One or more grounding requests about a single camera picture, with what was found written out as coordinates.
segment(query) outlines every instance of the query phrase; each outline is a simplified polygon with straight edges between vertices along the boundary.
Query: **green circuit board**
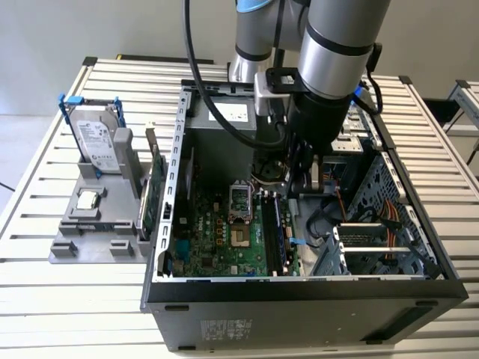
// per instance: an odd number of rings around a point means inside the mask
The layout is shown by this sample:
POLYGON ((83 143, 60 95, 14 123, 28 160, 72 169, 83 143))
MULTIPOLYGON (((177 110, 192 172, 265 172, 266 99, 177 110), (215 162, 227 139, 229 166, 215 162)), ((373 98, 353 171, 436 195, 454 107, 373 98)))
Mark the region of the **green circuit board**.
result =
MULTIPOLYGON (((259 194, 252 196, 252 220, 249 224, 228 222, 228 202, 227 191, 196 192, 189 255, 188 260, 183 261, 182 277, 268 275, 259 194)), ((242 210, 245 206, 247 203, 242 203, 242 210)), ((286 218, 286 201, 281 211, 284 211, 286 218)), ((290 275, 298 273, 298 260, 294 252, 290 275)))

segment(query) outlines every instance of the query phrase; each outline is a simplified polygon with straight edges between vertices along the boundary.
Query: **gray floor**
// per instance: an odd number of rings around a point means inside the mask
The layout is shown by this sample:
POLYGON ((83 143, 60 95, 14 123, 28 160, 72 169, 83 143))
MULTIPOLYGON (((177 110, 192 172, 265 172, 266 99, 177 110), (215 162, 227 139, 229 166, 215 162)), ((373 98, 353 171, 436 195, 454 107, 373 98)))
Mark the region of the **gray floor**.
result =
MULTIPOLYGON (((52 120, 53 116, 0 115, 0 182, 16 188, 52 120)), ((0 213, 11 195, 0 186, 0 213)))

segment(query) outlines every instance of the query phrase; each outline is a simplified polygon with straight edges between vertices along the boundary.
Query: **black cable sleeve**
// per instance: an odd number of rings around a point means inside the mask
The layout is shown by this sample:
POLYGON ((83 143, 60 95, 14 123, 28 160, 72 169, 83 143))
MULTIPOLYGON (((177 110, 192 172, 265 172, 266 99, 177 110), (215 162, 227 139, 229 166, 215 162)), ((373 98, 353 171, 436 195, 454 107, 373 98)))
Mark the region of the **black cable sleeve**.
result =
POLYGON ((189 66, 192 68, 192 75, 195 79, 196 87, 198 88, 198 92, 200 93, 201 97, 205 105, 210 110, 211 114, 214 116, 216 121, 227 131, 230 133, 235 139, 237 139, 242 144, 255 148, 256 150, 281 150, 284 146, 284 139, 286 137, 286 132, 284 131, 284 124, 280 123, 277 124, 276 129, 280 133, 280 138, 276 142, 260 142, 256 141, 238 131, 231 123, 225 119, 225 117, 221 114, 221 112, 216 107, 215 103, 211 100, 210 95, 207 93, 206 89, 203 85, 203 79, 201 78, 200 70, 198 68, 198 64, 196 62, 195 57, 195 50, 193 49, 193 42, 192 42, 192 32, 190 26, 190 15, 189 15, 189 0, 183 0, 183 33, 185 36, 185 45, 186 45, 186 53, 188 55, 188 62, 189 66))

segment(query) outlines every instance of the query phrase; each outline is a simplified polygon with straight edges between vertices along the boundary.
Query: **white wall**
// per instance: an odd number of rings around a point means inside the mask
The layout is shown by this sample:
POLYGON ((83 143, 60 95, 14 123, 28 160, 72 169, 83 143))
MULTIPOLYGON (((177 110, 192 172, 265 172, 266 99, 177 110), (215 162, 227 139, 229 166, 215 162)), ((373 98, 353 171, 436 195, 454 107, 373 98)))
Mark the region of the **white wall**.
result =
MULTIPOLYGON (((233 0, 192 3, 196 55, 226 63, 233 0)), ((54 113, 86 55, 184 57, 180 9, 180 0, 0 0, 0 114, 54 113)), ((377 72, 409 75, 424 96, 479 79, 478 13, 479 0, 392 0, 377 72)))

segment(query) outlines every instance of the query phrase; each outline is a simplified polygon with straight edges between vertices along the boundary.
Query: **seagate label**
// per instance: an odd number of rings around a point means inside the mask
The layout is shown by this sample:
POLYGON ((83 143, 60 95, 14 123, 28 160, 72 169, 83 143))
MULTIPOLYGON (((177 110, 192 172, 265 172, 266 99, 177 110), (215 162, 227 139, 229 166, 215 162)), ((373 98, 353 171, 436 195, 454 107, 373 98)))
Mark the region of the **seagate label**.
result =
POLYGON ((102 172, 119 171, 117 156, 113 148, 108 127, 98 121, 77 121, 83 144, 91 164, 102 172))

